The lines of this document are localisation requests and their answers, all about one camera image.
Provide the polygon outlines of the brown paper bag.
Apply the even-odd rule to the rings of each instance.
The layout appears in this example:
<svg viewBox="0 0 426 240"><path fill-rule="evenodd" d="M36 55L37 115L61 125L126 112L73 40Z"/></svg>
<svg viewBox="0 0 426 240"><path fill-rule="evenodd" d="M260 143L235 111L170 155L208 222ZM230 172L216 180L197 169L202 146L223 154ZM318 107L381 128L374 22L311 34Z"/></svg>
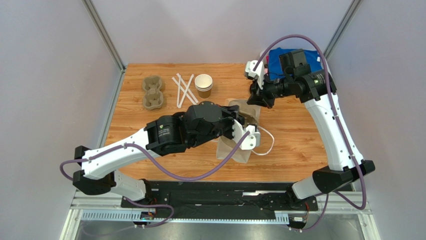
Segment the brown paper bag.
<svg viewBox="0 0 426 240"><path fill-rule="evenodd" d="M231 139L220 136L216 142L215 157L218 160L225 160L230 153L230 157L237 163L246 164L251 154L257 156L268 155L275 143L274 136L265 128L259 125L261 107L257 105L249 105L244 99L228 98L225 100L228 107L238 106L238 115L243 117L243 123L235 122L231 129ZM271 138L271 145L266 152L259 152L256 148L261 145L261 133L265 132Z"/></svg>

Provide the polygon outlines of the stack of paper cups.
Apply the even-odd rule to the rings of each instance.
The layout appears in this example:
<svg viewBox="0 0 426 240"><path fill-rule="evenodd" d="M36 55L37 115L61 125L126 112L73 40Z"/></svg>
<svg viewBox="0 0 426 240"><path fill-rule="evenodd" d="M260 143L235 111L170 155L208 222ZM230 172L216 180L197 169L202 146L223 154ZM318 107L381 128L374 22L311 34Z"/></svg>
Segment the stack of paper cups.
<svg viewBox="0 0 426 240"><path fill-rule="evenodd" d="M211 96L213 88L213 79L208 74L200 74L195 78L195 88L201 99L208 99Z"/></svg>

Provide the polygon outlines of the cardboard cup carrier tray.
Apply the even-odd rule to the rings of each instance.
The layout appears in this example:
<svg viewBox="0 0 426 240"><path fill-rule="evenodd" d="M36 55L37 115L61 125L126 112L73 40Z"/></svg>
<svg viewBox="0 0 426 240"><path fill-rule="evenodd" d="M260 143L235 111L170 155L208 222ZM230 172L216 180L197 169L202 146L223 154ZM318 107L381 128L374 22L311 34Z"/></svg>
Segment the cardboard cup carrier tray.
<svg viewBox="0 0 426 240"><path fill-rule="evenodd" d="M160 109L164 104L163 81L158 75L145 77L142 81L142 89L145 91L143 107L147 110Z"/></svg>

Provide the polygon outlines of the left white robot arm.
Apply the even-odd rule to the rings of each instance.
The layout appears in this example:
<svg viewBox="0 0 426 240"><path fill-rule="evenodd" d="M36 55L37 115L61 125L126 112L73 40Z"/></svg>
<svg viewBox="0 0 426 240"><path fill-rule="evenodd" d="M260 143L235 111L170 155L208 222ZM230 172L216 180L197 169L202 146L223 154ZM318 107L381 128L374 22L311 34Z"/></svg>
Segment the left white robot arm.
<svg viewBox="0 0 426 240"><path fill-rule="evenodd" d="M132 201L142 200L149 195L150 187L146 181L124 175L120 168L149 159L174 179L186 182L205 179L219 170L250 135L242 127L244 121L237 105L220 106L203 101L190 106L185 112L161 116L133 135L106 147L86 149L81 157L75 159L81 164L81 169L68 179L89 196L111 192ZM221 136L235 140L236 146L218 166L200 176L179 176L156 161L157 157L184 153Z"/></svg>

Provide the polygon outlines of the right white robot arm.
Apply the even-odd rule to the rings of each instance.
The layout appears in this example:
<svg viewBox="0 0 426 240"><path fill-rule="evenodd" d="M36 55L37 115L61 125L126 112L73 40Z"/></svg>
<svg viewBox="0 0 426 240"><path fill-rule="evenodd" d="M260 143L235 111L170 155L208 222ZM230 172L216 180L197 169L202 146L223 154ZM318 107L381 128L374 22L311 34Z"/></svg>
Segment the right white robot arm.
<svg viewBox="0 0 426 240"><path fill-rule="evenodd" d="M262 62L248 61L245 77L252 80L249 105L272 108L277 98L295 96L310 113L320 134L328 165L286 189L285 203L302 206L308 198L334 192L373 171L372 160L357 150L341 116L337 88L324 69L313 71L303 49L279 56L282 73L272 79Z"/></svg>

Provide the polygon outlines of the blue folded towel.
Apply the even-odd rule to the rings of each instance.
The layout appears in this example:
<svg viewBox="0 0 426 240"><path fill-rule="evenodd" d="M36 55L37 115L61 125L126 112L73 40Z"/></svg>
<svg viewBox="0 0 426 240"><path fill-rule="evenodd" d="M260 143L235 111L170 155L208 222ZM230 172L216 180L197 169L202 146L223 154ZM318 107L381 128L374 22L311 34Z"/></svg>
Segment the blue folded towel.
<svg viewBox="0 0 426 240"><path fill-rule="evenodd" d="M275 48L269 51L267 57L268 73L271 80L283 78L283 70L281 69L280 55L295 51L295 49ZM323 69L320 55L316 50L304 50L307 63L310 65L311 71L315 72Z"/></svg>

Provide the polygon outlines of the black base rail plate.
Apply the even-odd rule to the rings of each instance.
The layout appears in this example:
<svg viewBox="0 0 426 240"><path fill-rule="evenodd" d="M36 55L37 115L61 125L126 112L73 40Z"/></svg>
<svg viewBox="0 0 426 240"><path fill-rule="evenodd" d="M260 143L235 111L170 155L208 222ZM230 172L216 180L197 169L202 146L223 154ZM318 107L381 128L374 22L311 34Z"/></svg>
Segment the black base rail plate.
<svg viewBox="0 0 426 240"><path fill-rule="evenodd" d="M289 182L151 181L151 193L139 200L142 205L170 205L176 210L205 211L253 210L305 213L318 211L318 200L311 196L291 207L286 189Z"/></svg>

